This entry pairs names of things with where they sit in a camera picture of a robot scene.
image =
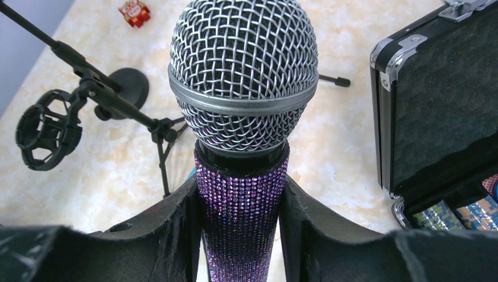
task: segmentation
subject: black case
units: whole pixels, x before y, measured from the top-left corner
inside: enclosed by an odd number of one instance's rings
[[[497,27],[496,0],[460,1],[371,52],[378,182],[405,229],[407,210],[498,173]]]

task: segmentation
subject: wall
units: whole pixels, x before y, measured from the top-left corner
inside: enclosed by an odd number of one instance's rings
[[[14,11],[50,36],[59,26],[73,1],[3,0]],[[4,114],[44,47],[45,44],[38,38],[4,14],[0,14],[0,116]]]

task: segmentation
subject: rhinestone microphone handle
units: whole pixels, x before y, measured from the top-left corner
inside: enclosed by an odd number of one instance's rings
[[[212,282],[265,282],[289,151],[267,173],[232,177],[194,152],[204,245]]]

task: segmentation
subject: round stand base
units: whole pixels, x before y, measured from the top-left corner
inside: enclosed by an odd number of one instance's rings
[[[109,78],[121,85],[122,90],[116,93],[118,96],[134,104],[137,109],[140,109],[145,104],[145,100],[149,95],[149,81],[141,71],[132,68],[118,69],[111,73]],[[95,112],[107,112],[110,114],[109,118],[111,119],[120,120],[126,118],[113,110],[98,107],[100,106],[95,108]]]

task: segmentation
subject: microphone holder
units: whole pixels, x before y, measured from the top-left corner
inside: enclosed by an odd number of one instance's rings
[[[50,46],[52,52],[70,65],[80,77],[79,87],[71,94],[59,89],[50,90],[20,118],[16,129],[16,143],[21,149],[24,163],[32,170],[47,171],[73,152],[82,135],[82,128],[78,125],[81,122],[78,119],[78,111],[89,98],[97,103],[94,113],[100,120],[129,118],[147,127],[159,153],[164,197],[170,195],[166,160],[175,141],[188,128],[188,124],[185,123],[179,130],[174,130],[174,125],[185,121],[183,117],[158,120],[139,110],[149,94],[149,81],[146,76],[132,68],[119,69],[106,76],[71,46],[53,40],[12,10],[3,0],[0,0],[0,12]],[[56,100],[64,104],[66,115],[55,113],[48,108]],[[168,143],[165,150],[164,141]],[[36,149],[48,150],[50,154],[44,159],[37,159],[33,155]]]

